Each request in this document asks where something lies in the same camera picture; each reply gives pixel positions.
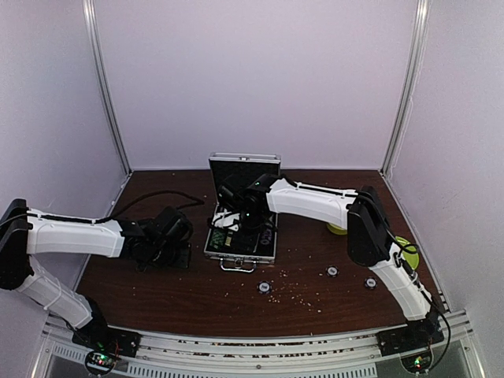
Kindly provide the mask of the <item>purple black chip stack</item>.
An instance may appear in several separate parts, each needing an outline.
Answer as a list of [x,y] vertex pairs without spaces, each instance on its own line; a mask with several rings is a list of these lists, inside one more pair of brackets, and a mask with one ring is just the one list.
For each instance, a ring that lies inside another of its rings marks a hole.
[[268,246],[272,243],[274,231],[271,228],[266,228],[259,237],[259,243],[262,246]]

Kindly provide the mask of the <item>aluminium poker case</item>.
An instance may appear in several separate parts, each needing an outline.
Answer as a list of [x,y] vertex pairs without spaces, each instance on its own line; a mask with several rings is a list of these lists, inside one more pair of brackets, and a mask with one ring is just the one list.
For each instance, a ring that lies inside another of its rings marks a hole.
[[204,256],[225,272],[250,274],[276,260],[278,217],[245,204],[245,189],[268,173],[280,174],[277,154],[213,152],[209,167],[217,204],[208,218]]

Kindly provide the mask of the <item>purple 500 poker chip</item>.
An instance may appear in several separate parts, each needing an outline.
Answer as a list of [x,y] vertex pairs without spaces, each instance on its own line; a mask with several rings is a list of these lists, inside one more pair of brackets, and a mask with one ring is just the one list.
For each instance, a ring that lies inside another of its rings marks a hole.
[[332,265],[332,266],[328,266],[326,268],[326,275],[333,278],[333,277],[337,277],[339,275],[339,270],[336,266]]
[[365,287],[369,290],[374,290],[377,287],[377,282],[373,277],[365,279]]
[[262,295],[268,295],[272,291],[272,285],[268,281],[261,281],[257,285],[258,292]]

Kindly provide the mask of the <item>blue gold card box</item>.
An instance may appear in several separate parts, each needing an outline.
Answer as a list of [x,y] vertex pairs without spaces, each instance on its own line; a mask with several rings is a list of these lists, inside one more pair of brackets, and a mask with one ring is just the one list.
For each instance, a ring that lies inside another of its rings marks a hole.
[[249,250],[254,247],[255,241],[252,235],[244,235],[242,233],[229,232],[226,235],[224,245],[235,250]]

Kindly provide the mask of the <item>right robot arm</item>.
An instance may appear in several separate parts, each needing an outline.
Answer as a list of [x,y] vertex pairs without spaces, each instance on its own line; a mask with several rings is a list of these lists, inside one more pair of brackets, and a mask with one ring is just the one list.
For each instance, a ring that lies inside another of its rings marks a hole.
[[218,228],[254,232],[266,226],[273,214],[286,213],[344,230],[350,260],[374,272],[401,307],[407,345],[418,348],[443,338],[439,324],[443,314],[404,258],[411,246],[402,245],[392,233],[373,187],[334,189],[263,174],[242,189],[224,181],[217,199],[224,207],[213,222]]

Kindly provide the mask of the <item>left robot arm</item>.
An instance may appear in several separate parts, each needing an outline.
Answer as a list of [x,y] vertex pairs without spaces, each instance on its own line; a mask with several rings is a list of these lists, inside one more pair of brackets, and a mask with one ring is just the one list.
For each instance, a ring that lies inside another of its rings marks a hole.
[[27,295],[59,315],[74,334],[97,350],[115,342],[98,304],[49,273],[38,254],[86,254],[130,259],[138,267],[187,266],[193,226],[178,209],[155,218],[88,219],[44,213],[15,198],[1,216],[1,288]]

